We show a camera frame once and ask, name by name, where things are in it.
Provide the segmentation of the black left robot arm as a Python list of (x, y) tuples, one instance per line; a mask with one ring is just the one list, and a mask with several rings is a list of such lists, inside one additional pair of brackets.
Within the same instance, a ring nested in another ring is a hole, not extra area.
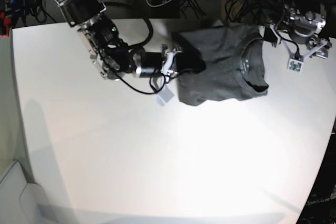
[(274, 21), (276, 31), (287, 32), (290, 39), (306, 45), (324, 29), (327, 12), (322, 3), (315, 0), (275, 0), (280, 17)]

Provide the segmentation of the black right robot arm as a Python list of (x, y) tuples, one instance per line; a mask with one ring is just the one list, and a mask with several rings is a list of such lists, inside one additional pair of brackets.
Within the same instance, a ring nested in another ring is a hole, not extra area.
[(129, 45), (119, 36), (115, 23), (105, 15), (107, 7), (131, 8), (124, 3), (103, 0), (54, 0), (70, 27), (78, 33), (88, 47), (91, 62), (104, 79), (118, 80), (123, 74), (132, 73), (137, 78), (156, 78), (167, 73), (168, 65), (161, 52), (147, 52), (144, 46), (153, 37), (152, 23), (143, 20), (148, 28), (146, 39)]

